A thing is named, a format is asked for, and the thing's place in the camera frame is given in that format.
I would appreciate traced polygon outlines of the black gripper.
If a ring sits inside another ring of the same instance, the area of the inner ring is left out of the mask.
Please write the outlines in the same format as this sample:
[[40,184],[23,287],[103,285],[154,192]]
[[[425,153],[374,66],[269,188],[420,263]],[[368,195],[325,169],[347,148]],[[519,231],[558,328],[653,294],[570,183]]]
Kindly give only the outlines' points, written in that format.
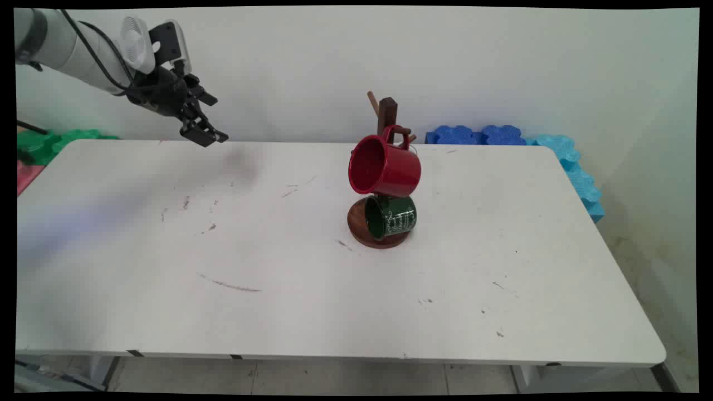
[[149,74],[136,72],[128,88],[127,99],[132,104],[161,116],[180,119],[180,135],[184,139],[204,148],[229,139],[227,134],[209,122],[199,104],[187,102],[191,95],[207,106],[214,106],[217,102],[217,98],[201,86],[198,76],[178,76],[175,71],[158,66]]

